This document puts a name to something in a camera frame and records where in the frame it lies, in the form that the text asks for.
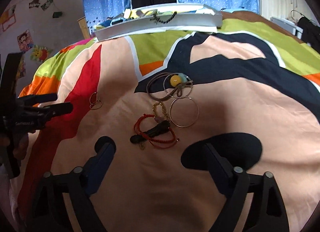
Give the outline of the black clothes pile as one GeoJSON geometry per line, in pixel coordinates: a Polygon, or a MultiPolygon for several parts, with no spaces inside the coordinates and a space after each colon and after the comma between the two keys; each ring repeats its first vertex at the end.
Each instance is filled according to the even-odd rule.
{"type": "Polygon", "coordinates": [[[319,27],[314,25],[306,17],[301,17],[297,26],[303,29],[301,40],[305,43],[309,43],[315,51],[320,53],[319,27]]]}

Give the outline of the white tray with cartoon towel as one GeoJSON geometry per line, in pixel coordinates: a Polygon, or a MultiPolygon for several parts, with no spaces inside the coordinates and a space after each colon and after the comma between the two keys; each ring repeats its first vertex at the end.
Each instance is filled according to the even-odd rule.
{"type": "Polygon", "coordinates": [[[221,11],[206,4],[169,3],[127,9],[97,25],[94,34],[102,41],[168,30],[217,32],[221,26],[221,11]]]}

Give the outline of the black hair clip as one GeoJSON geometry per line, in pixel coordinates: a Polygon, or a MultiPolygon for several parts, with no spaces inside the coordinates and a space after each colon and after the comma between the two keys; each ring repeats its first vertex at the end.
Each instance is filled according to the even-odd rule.
{"type": "Polygon", "coordinates": [[[134,125],[134,130],[136,134],[130,138],[130,142],[133,144],[140,144],[140,143],[146,142],[148,138],[155,138],[157,136],[167,133],[169,131],[170,123],[169,121],[164,120],[158,123],[155,127],[143,132],[143,134],[145,134],[147,138],[144,138],[140,134],[140,132],[138,131],[138,127],[139,127],[138,124],[134,125]]]}

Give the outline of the large thin bangle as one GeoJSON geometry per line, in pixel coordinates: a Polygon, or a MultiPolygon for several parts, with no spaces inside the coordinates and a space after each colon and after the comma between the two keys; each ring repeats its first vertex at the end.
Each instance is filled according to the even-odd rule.
{"type": "Polygon", "coordinates": [[[192,97],[174,99],[169,107],[171,122],[179,128],[194,125],[200,116],[200,109],[192,97]]]}

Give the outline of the yellow bear wall sticker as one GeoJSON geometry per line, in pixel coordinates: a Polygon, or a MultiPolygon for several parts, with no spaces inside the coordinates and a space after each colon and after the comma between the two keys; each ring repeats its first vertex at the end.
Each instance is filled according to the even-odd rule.
{"type": "Polygon", "coordinates": [[[30,55],[30,59],[32,61],[44,62],[49,58],[49,55],[52,53],[52,51],[52,49],[49,49],[45,46],[34,45],[30,55]]]}

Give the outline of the colourful patchwork bed sheet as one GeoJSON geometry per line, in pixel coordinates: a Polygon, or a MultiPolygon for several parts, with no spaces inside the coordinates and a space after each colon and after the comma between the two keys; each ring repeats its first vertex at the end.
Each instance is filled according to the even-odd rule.
{"type": "Polygon", "coordinates": [[[115,162],[93,204],[110,231],[204,231],[224,203],[182,151],[216,134],[262,143],[251,173],[272,172],[289,228],[300,231],[319,203],[319,53],[251,12],[226,13],[216,34],[166,31],[85,40],[35,72],[21,95],[58,94],[71,114],[30,136],[12,184],[25,221],[40,177],[93,155],[107,135],[115,162]]]}

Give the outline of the white wardrobe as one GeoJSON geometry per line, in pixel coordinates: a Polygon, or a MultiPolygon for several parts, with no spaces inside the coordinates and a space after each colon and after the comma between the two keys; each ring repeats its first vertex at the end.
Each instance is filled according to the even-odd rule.
{"type": "Polygon", "coordinates": [[[318,23],[305,0],[259,0],[260,15],[266,19],[280,18],[297,23],[303,16],[318,23]]]}

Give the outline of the grey white storage box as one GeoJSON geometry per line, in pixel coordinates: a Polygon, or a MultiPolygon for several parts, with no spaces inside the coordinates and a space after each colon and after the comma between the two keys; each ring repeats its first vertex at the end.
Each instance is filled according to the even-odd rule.
{"type": "Polygon", "coordinates": [[[300,40],[302,39],[303,29],[301,27],[297,26],[292,21],[289,21],[287,19],[282,19],[282,18],[276,18],[276,17],[271,17],[270,21],[272,23],[280,26],[284,30],[290,32],[291,34],[296,36],[298,39],[300,39],[300,40]]]}

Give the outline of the cartoon wall poster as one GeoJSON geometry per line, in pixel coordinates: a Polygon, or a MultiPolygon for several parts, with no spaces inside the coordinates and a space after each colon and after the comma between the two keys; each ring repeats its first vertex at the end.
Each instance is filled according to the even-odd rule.
{"type": "Polygon", "coordinates": [[[29,29],[25,30],[22,34],[18,35],[17,41],[20,51],[23,53],[26,53],[34,46],[29,29]]]}

